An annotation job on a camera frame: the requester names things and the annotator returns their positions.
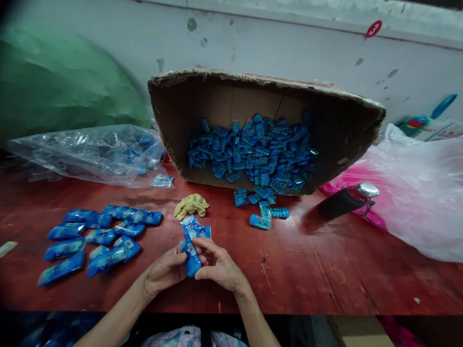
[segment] red wooden table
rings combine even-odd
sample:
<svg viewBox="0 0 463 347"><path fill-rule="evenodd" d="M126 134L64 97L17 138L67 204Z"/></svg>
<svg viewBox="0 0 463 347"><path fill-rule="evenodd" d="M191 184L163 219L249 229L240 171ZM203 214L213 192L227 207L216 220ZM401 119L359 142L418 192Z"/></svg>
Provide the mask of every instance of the red wooden table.
<svg viewBox="0 0 463 347"><path fill-rule="evenodd" d="M182 239L172 216L180 200L201 194L211 207L201 224L246 274L264 314L463 313L463 265L428 259L414 248L354 215L328 222L313 208L324 195L277 198L290 210L269 231L249 225L257 206L234 206L233 191L183 181L174 167L175 189L129 189L77 179L17 182L3 177L0 244L19 244L0 259L0 293L11 310L107 311L134 279ZM42 261L53 243L49 230L73 208L102 211L107 204L161 211L158 227L137 238L141 254L107 274L88 278L86 267L49 286L36 288ZM87 245L85 252L95 248ZM210 281L186 279L161 293L154 312L237 313L233 296Z"/></svg>

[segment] silver bottle lid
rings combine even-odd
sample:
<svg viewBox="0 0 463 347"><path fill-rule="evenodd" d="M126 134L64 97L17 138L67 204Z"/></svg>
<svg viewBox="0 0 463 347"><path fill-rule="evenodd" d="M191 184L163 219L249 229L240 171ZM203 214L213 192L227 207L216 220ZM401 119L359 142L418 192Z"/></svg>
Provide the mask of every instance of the silver bottle lid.
<svg viewBox="0 0 463 347"><path fill-rule="evenodd" d="M378 188L367 182L359 183L355 189L366 198L374 198L380 194Z"/></svg>

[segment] plastic wrap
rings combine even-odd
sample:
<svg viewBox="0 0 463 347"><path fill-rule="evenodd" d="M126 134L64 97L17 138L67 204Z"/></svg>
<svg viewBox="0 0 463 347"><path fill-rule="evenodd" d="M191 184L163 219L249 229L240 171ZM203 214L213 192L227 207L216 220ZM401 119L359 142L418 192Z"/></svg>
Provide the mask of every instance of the plastic wrap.
<svg viewBox="0 0 463 347"><path fill-rule="evenodd" d="M430 258L463 263L463 136L421 142L389 124L378 146L320 189L360 182L380 191L366 220Z"/></svg>
<svg viewBox="0 0 463 347"><path fill-rule="evenodd" d="M167 174L159 134L130 124L22 137L8 149L63 176L116 186L148 188Z"/></svg>

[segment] green plastic sheet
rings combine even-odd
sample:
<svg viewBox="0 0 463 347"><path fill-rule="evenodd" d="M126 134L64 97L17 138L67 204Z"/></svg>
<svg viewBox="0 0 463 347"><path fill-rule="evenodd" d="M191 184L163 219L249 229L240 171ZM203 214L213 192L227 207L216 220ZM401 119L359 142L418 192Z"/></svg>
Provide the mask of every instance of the green plastic sheet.
<svg viewBox="0 0 463 347"><path fill-rule="evenodd" d="M146 105L102 48L51 28L0 35L0 146L9 139L112 124L150 127Z"/></svg>

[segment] red number sign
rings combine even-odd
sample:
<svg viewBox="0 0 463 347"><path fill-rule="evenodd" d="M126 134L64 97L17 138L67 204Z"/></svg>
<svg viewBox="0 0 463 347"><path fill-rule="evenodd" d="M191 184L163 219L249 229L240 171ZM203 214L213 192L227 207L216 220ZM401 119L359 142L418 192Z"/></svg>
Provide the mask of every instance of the red number sign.
<svg viewBox="0 0 463 347"><path fill-rule="evenodd" d="M375 36L378 31L381 29L382 26L382 21L376 21L374 22L367 31L367 38Z"/></svg>

